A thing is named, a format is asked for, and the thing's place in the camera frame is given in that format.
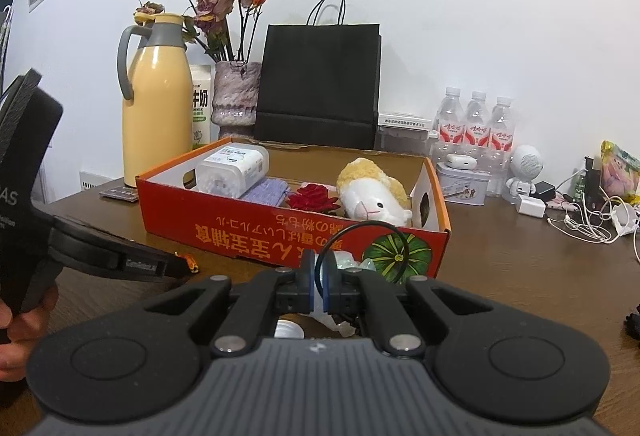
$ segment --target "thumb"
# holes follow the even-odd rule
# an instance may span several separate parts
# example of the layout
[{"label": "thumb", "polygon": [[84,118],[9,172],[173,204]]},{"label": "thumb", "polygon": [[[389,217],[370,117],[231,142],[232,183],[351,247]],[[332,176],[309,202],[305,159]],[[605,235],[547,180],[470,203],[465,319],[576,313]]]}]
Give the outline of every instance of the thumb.
[{"label": "thumb", "polygon": [[0,329],[6,328],[11,324],[11,310],[4,302],[0,301]]}]

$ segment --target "wooden table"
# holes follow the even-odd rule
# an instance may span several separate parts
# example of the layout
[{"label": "wooden table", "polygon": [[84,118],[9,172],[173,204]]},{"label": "wooden table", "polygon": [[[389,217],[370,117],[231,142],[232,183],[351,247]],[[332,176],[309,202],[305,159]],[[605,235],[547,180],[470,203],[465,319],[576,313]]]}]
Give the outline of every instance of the wooden table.
[{"label": "wooden table", "polygon": [[[100,199],[96,189],[62,199],[50,209],[150,246],[192,253],[203,275],[225,274],[233,281],[246,281],[264,269],[258,263],[227,259],[150,235],[137,205]],[[573,326],[597,340],[609,357],[611,378],[596,418],[616,435],[638,436],[640,350],[622,326],[640,302],[640,265],[631,239],[609,246],[575,241],[546,221],[518,215],[501,199],[487,199],[484,207],[448,205],[448,209],[453,233],[438,278]],[[101,280],[98,285],[97,280],[63,271],[53,330],[163,291],[157,284]],[[309,319],[303,327],[311,336],[327,334]],[[0,434],[21,435],[38,417],[31,395],[25,392],[0,413]]]}]

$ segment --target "metal screw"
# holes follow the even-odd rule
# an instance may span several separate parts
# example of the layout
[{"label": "metal screw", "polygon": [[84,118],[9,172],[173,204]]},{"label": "metal screw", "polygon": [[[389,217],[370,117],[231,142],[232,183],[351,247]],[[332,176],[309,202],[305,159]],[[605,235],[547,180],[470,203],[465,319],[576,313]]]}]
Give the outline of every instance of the metal screw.
[{"label": "metal screw", "polygon": [[214,345],[217,350],[223,353],[235,353],[243,350],[246,347],[246,342],[237,335],[226,335],[216,339]]},{"label": "metal screw", "polygon": [[422,341],[415,335],[394,335],[389,339],[389,345],[396,351],[413,351],[420,347]]}]

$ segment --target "wall socket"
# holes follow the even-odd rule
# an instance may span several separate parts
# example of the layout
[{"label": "wall socket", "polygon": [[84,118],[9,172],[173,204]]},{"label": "wall socket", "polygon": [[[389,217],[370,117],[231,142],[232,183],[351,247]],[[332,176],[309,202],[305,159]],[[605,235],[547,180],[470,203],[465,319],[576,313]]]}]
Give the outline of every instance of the wall socket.
[{"label": "wall socket", "polygon": [[113,180],[105,176],[80,171],[80,187],[84,191],[97,187],[103,183],[108,183],[109,181]]}]

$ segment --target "tin box lid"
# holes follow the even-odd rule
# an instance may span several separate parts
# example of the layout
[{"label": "tin box lid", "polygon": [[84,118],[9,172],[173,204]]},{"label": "tin box lid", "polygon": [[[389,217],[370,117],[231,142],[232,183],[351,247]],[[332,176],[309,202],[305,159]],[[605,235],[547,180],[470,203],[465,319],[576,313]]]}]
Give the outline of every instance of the tin box lid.
[{"label": "tin box lid", "polygon": [[379,113],[378,125],[382,127],[396,127],[396,129],[412,129],[418,131],[431,130],[431,120],[401,112]]},{"label": "tin box lid", "polygon": [[438,163],[436,170],[450,178],[460,178],[463,180],[474,180],[474,181],[489,181],[491,179],[491,174],[483,171],[466,171],[463,169],[454,169],[445,165],[443,162]]}]

